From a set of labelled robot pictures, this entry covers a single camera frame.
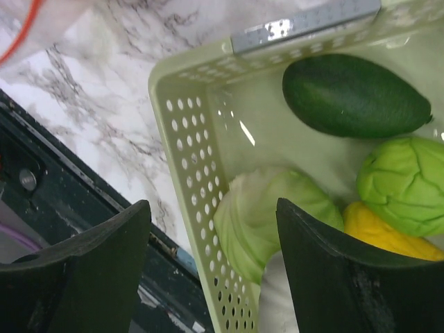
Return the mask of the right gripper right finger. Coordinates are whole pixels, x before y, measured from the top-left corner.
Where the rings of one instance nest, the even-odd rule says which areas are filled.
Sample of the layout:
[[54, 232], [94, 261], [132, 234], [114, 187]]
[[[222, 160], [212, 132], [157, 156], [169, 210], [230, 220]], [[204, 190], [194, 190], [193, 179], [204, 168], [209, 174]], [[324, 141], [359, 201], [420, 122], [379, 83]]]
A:
[[391, 253], [277, 201], [301, 332], [442, 332], [443, 263]]

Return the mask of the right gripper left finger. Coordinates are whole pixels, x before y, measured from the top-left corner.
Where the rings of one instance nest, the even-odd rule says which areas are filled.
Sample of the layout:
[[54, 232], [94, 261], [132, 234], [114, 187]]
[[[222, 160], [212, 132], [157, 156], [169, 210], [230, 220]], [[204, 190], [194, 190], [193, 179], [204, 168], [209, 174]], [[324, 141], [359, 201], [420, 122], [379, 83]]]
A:
[[75, 237], [1, 265], [2, 332], [128, 332], [151, 230], [140, 200]]

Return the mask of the pale green toy lettuce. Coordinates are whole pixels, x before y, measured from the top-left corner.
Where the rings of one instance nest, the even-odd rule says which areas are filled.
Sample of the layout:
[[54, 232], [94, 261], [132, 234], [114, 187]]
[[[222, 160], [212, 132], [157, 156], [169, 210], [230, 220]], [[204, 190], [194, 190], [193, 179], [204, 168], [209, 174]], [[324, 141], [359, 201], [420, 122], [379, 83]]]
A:
[[339, 208], [300, 171], [271, 166], [236, 176], [213, 221], [230, 265], [243, 279], [255, 284], [260, 284], [269, 259], [281, 250], [276, 219], [279, 198], [337, 230], [344, 229]]

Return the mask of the clear zip top bag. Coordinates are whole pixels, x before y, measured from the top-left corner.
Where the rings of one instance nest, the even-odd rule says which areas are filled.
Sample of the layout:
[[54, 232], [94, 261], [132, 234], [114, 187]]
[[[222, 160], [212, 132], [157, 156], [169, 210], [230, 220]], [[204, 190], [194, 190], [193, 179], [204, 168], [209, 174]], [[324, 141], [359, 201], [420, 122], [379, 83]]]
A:
[[1, 14], [18, 31], [1, 34], [1, 68], [20, 62], [60, 40], [95, 1], [2, 1]]

